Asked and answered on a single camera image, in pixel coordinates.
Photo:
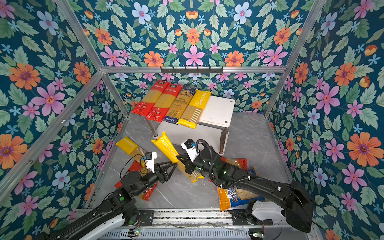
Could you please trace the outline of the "red spaghetti bag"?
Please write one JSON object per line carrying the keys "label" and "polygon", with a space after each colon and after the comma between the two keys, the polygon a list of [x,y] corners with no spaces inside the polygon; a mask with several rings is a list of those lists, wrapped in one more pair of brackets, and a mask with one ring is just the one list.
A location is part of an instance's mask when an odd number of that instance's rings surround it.
{"label": "red spaghetti bag", "polygon": [[146,119],[159,123],[162,122],[182,88],[182,86],[175,84],[170,84],[166,87],[165,91],[146,116]]}
{"label": "red spaghetti bag", "polygon": [[136,105],[136,107],[131,111],[132,114],[147,116],[151,109],[154,107],[157,100],[163,94],[165,89],[170,85],[166,81],[157,81],[147,95]]}

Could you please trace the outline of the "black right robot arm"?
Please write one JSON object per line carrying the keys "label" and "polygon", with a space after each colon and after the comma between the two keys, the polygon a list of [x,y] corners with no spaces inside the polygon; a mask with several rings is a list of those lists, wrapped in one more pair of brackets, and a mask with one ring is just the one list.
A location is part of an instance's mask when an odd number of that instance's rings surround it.
{"label": "black right robot arm", "polygon": [[199,170],[219,188],[236,187],[262,196],[283,209],[281,213],[291,227],[311,231],[315,201],[300,182],[280,183],[253,175],[222,161],[213,149],[201,150],[194,160],[188,154],[178,155],[177,159],[185,165],[186,173]]}

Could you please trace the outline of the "yellow Pastatime spaghetti bag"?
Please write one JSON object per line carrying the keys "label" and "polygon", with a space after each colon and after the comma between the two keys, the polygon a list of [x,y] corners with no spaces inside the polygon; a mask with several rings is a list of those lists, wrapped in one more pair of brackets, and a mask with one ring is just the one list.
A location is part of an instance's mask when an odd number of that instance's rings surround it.
{"label": "yellow Pastatime spaghetti bag", "polygon": [[210,91],[197,90],[181,118],[178,120],[178,125],[195,129],[211,94]]}

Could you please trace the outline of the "aluminium front rail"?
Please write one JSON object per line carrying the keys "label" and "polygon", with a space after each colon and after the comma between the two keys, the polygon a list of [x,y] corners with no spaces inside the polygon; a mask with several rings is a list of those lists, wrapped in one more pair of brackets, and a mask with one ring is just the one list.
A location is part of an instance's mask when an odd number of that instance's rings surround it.
{"label": "aluminium front rail", "polygon": [[256,202],[246,208],[234,208],[221,211],[220,209],[141,209],[155,211],[152,226],[234,226],[230,210],[242,209],[251,213],[259,220],[272,220],[273,225],[282,223],[302,232],[309,232],[310,223],[306,214],[296,214],[290,210],[285,211],[273,203]]}

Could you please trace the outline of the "blue orange pasta bag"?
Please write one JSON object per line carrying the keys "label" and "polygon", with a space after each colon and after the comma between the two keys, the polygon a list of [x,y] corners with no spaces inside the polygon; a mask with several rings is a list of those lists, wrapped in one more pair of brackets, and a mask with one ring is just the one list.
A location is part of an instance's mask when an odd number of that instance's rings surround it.
{"label": "blue orange pasta bag", "polygon": [[246,190],[238,189],[236,187],[231,187],[229,189],[222,189],[217,187],[217,192],[219,195],[219,206],[221,211],[247,205],[250,201],[253,200],[261,202],[266,201],[266,198],[262,196]]}

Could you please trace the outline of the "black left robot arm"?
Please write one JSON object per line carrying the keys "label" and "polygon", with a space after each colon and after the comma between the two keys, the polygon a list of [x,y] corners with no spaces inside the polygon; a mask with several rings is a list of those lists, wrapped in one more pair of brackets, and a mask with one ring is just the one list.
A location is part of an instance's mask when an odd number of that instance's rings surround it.
{"label": "black left robot arm", "polygon": [[162,162],[155,164],[155,171],[145,176],[137,171],[128,172],[121,179],[122,186],[109,193],[93,210],[58,231],[39,234],[37,239],[96,240],[124,224],[135,224],[139,219],[135,197],[158,182],[167,182],[176,168],[176,163]]}

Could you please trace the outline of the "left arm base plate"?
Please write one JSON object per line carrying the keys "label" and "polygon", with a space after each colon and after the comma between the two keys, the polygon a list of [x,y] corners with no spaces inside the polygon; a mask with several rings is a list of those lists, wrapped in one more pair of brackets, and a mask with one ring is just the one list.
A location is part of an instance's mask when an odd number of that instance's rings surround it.
{"label": "left arm base plate", "polygon": [[153,210],[138,210],[135,211],[133,216],[128,220],[129,226],[149,227],[152,226],[155,211]]}

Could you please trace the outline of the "white two-tier shelf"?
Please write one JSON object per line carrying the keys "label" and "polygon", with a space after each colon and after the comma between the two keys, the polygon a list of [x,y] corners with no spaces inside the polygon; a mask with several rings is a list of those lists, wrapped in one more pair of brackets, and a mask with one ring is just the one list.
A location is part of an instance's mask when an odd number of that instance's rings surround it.
{"label": "white two-tier shelf", "polygon": [[154,126],[155,121],[147,120],[147,123],[154,139],[162,132],[167,134],[174,145],[180,145],[187,139],[203,139],[222,156],[228,141],[234,107],[235,100],[212,96],[195,129],[167,122],[160,123],[158,127]]}

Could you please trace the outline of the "small red pasta bag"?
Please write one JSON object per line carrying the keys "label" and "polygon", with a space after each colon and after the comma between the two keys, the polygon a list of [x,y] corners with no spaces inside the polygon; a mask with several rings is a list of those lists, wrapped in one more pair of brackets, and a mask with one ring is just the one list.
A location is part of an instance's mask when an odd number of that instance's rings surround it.
{"label": "small red pasta bag", "polygon": [[221,157],[221,160],[223,162],[226,162],[238,168],[241,168],[244,171],[248,170],[248,159],[230,159],[230,158]]}

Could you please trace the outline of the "amber blue spaghetti bag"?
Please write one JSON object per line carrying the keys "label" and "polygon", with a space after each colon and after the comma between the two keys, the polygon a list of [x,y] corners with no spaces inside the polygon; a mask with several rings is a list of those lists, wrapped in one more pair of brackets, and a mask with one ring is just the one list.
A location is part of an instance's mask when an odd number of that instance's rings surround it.
{"label": "amber blue spaghetti bag", "polygon": [[177,124],[196,91],[196,88],[183,86],[182,90],[179,92],[170,109],[166,113],[163,122]]}

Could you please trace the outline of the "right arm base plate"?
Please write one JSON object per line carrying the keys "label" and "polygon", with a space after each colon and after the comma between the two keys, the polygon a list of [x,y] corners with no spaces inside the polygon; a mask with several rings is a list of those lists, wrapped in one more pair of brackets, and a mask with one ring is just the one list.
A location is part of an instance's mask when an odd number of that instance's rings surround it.
{"label": "right arm base plate", "polygon": [[246,210],[237,209],[230,210],[234,226],[272,226],[272,220],[259,220],[251,213],[246,213]]}

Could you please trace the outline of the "black hook rail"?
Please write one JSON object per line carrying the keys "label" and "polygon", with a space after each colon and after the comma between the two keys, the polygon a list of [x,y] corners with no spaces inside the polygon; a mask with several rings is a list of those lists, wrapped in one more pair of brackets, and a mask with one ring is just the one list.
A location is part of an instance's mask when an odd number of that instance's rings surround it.
{"label": "black hook rail", "polygon": [[223,67],[160,67],[163,74],[221,74]]}

